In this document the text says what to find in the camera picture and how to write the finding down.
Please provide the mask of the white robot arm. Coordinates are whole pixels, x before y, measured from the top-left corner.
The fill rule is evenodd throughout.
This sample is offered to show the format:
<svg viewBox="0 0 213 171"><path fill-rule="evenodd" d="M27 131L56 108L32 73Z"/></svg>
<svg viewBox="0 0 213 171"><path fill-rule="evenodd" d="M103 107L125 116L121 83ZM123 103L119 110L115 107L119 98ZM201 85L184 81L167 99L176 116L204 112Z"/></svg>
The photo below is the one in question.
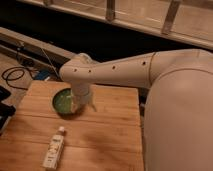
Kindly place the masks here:
<svg viewBox="0 0 213 171"><path fill-rule="evenodd" d="M80 53L60 77L72 85L74 110L88 103L93 83L146 88L145 171L213 171L213 53L160 51L96 64Z"/></svg>

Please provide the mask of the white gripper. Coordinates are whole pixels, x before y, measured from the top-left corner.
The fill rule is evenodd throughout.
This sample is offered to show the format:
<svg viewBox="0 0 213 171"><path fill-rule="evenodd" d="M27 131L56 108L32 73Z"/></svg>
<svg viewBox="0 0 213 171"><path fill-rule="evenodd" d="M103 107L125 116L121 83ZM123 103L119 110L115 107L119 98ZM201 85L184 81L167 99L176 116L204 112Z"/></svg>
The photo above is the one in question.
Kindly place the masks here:
<svg viewBox="0 0 213 171"><path fill-rule="evenodd" d="M78 111L89 103L89 106L93 109L93 111L97 112L96 106L93 103L93 99L91 99L92 93L88 83L72 83L71 93L72 94L66 95L66 99L72 101L72 111Z"/></svg>

